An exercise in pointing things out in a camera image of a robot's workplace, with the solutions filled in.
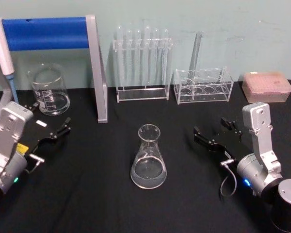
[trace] blue metal frame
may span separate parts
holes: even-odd
[[[10,51],[88,48],[85,17],[3,19]]]

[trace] blue led light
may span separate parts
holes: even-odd
[[[248,186],[248,187],[250,187],[251,186],[251,183],[249,182],[249,180],[248,179],[244,179],[243,180],[243,182]]]

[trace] white label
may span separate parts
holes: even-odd
[[[40,120],[37,120],[36,123],[37,123],[38,125],[43,126],[43,127],[46,127],[46,126],[47,126],[46,123],[44,123],[44,122],[42,122],[42,121],[40,121]]]
[[[229,153],[227,151],[224,151],[224,154],[230,159],[231,156],[229,155]]]

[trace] pink pipette tip rack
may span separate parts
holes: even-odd
[[[281,72],[249,72],[244,75],[242,89],[249,103],[285,102],[291,85]]]

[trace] metal bracket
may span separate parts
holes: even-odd
[[[100,51],[99,36],[94,15],[87,15],[86,28],[94,79],[98,123],[108,122],[108,88]]]

